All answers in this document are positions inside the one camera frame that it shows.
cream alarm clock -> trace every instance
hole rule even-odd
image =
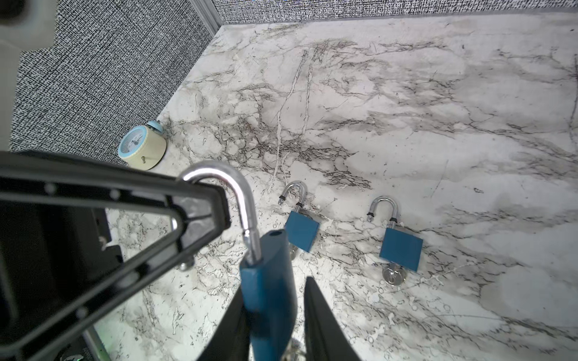
[[[118,156],[131,168],[149,170],[165,154],[166,140],[161,136],[162,125],[151,120],[132,128],[118,145]]]

silver metal shackle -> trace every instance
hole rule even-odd
[[[367,220],[369,222],[373,221],[373,217],[375,216],[375,210],[377,208],[377,204],[379,202],[381,202],[382,200],[389,202],[391,204],[391,206],[393,207],[393,211],[391,212],[391,218],[389,221],[387,221],[387,227],[393,228],[395,226],[395,224],[397,223],[397,219],[399,217],[399,214],[398,214],[397,202],[392,197],[379,196],[376,199],[374,199],[373,202],[371,202],[371,206],[369,206],[369,212],[367,213]]]
[[[250,265],[254,265],[262,258],[261,241],[257,230],[257,213],[255,211],[255,200],[249,182],[243,177],[241,172],[229,164],[217,161],[202,161],[191,165],[181,172],[179,177],[187,182],[196,183],[201,179],[216,178],[229,185],[237,198],[239,206],[239,218],[241,228],[243,228],[243,242],[249,249],[246,260]]]
[[[287,194],[289,194],[289,190],[293,187],[299,188],[299,201],[295,205],[295,212],[299,213],[299,210],[303,207],[303,202],[305,202],[305,197],[307,196],[307,186],[302,181],[293,181],[285,186],[283,189],[283,193],[279,196],[279,206],[283,204]]]

metal strip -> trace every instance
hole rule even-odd
[[[223,25],[223,21],[218,15],[213,2],[211,0],[191,0],[191,4],[209,33],[215,36],[219,28]]]

blue padlock body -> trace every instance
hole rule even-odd
[[[386,228],[379,257],[417,271],[424,240],[393,228]]]
[[[297,317],[297,293],[289,257],[287,232],[261,237],[262,261],[239,266],[243,302],[255,361],[279,360],[287,348]]]
[[[311,250],[318,229],[319,223],[295,211],[291,211],[287,223],[285,223],[289,242],[305,252]]]

padlock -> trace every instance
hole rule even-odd
[[[369,222],[373,220],[377,204],[382,200],[391,203],[393,207],[391,218],[387,222],[386,233],[383,236],[381,251],[379,252],[380,258],[390,261],[390,264],[383,269],[383,278],[388,284],[399,286],[405,281],[407,276],[404,267],[417,271],[417,266],[420,263],[421,247],[424,241],[421,238],[395,229],[399,217],[398,205],[391,197],[380,196],[371,202],[369,213],[367,213]]]
[[[305,196],[307,195],[307,186],[302,181],[293,181],[285,186],[283,193],[279,196],[279,205],[283,204],[287,194],[289,193],[289,189],[292,187],[297,187],[299,189],[299,201],[295,205],[295,209],[293,209],[289,214],[289,218],[285,223],[285,231],[287,232],[289,243],[294,246],[291,247],[291,259],[294,259],[296,254],[295,247],[299,247],[305,252],[311,250],[313,240],[319,230],[319,223],[306,215],[299,213],[303,207]]]
[[[251,187],[232,166],[203,161],[189,167],[180,178],[192,183],[217,178],[233,189],[239,206],[243,241],[248,247],[239,270],[253,355],[256,361],[279,360],[291,340],[297,317],[297,292],[287,232],[273,230],[259,238]]]

